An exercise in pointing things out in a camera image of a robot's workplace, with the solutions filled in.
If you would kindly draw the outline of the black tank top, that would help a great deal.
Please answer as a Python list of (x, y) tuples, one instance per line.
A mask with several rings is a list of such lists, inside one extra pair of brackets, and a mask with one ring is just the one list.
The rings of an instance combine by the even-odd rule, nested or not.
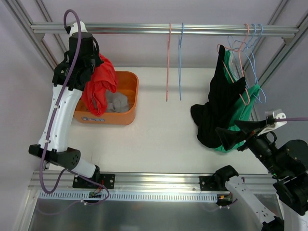
[(191, 116), (198, 127), (197, 139), (207, 148), (221, 146), (216, 128), (228, 128), (235, 111), (234, 105), (245, 91), (245, 78), (229, 82), (224, 72), (225, 47), (220, 45), (208, 102), (191, 106)]

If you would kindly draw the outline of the pink hanger with black top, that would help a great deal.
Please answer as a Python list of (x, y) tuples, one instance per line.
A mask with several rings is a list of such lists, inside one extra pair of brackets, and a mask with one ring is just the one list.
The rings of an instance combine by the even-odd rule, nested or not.
[[(233, 51), (233, 52), (238, 54), (238, 59), (239, 59), (239, 63), (240, 63), (240, 70), (241, 70), (242, 77), (244, 77), (244, 70), (243, 70), (242, 59), (241, 59), (241, 48), (242, 48), (243, 44), (245, 43), (245, 41), (248, 38), (248, 35), (250, 33), (250, 26), (249, 26), (249, 24), (245, 23), (244, 25), (245, 25), (245, 27), (247, 27), (247, 33), (246, 33), (246, 36), (245, 36), (244, 40), (241, 42), (239, 48), (237, 48), (237, 49), (225, 48), (226, 50), (230, 50), (230, 51)], [(227, 71), (227, 73), (228, 73), (228, 75), (230, 77), (230, 80), (232, 81), (232, 83), (234, 83), (234, 79), (233, 79), (232, 75), (230, 74), (226, 64), (224, 63), (224, 61), (222, 61), (222, 62), (223, 62), (224, 68), (226, 69), (226, 71)], [(244, 105), (248, 106), (250, 104), (250, 96), (249, 96), (247, 88), (245, 88), (244, 90), (246, 92), (248, 102), (246, 102), (244, 100), (244, 98), (243, 98), (243, 96), (241, 94), (239, 94), (239, 96), (240, 96), (242, 102), (244, 103)]]

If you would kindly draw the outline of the pink wire hanger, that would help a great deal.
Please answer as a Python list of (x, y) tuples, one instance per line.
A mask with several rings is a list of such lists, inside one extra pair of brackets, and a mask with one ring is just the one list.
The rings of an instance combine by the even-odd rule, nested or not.
[(167, 41), (167, 75), (166, 75), (166, 102), (168, 102), (169, 92), (169, 67), (170, 67), (170, 41), (171, 41), (172, 25), (169, 23), (168, 41)]

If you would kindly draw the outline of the grey tank top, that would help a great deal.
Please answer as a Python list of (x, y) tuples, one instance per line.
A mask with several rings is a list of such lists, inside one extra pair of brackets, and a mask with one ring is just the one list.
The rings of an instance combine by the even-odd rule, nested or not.
[(97, 116), (105, 112), (123, 113), (129, 110), (128, 98), (121, 92), (112, 93), (108, 90), (94, 94), (89, 110)]

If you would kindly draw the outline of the red tank top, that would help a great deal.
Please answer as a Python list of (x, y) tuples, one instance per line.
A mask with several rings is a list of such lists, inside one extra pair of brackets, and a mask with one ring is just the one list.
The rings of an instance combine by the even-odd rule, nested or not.
[(82, 102), (95, 116), (103, 115), (108, 106), (106, 91), (115, 93), (118, 85), (116, 71), (111, 61), (101, 53), (99, 53), (99, 57), (103, 63), (95, 68), (81, 95)]

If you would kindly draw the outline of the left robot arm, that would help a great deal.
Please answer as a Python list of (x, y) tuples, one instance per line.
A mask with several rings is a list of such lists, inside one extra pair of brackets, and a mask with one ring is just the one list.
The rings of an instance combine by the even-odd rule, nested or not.
[(96, 188), (102, 181), (99, 167), (82, 159), (79, 150), (68, 147), (68, 135), (85, 85), (102, 63), (91, 33), (70, 36), (69, 50), (53, 72), (52, 103), (45, 129), (38, 143), (28, 150), (42, 161), (78, 174), (89, 188)]

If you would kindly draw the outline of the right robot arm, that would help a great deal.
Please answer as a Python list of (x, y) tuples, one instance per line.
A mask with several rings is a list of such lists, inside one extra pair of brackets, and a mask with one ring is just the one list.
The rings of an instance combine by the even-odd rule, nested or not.
[(232, 166), (225, 166), (213, 175), (215, 186), (229, 191), (251, 213), (263, 231), (306, 231), (308, 229), (308, 144), (303, 140), (288, 141), (277, 148), (267, 134), (291, 122), (290, 118), (267, 118), (263, 121), (235, 121), (239, 131), (217, 128), (226, 150), (241, 141), (238, 151), (249, 149), (275, 179), (273, 184), (282, 204), (284, 218), (265, 207), (248, 189)]

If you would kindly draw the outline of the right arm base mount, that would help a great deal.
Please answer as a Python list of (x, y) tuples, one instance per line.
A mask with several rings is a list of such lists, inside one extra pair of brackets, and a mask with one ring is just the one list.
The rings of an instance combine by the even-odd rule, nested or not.
[(211, 175), (211, 176), (199, 176), (199, 185), (201, 191), (227, 191), (225, 187), (228, 178)]

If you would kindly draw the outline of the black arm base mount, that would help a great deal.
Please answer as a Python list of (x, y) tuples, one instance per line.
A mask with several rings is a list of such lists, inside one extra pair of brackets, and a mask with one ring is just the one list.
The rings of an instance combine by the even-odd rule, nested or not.
[[(90, 180), (105, 186), (107, 189), (113, 189), (115, 177), (115, 174), (98, 173), (94, 174)], [(74, 177), (72, 187), (75, 189), (97, 189), (99, 186), (78, 176)]]

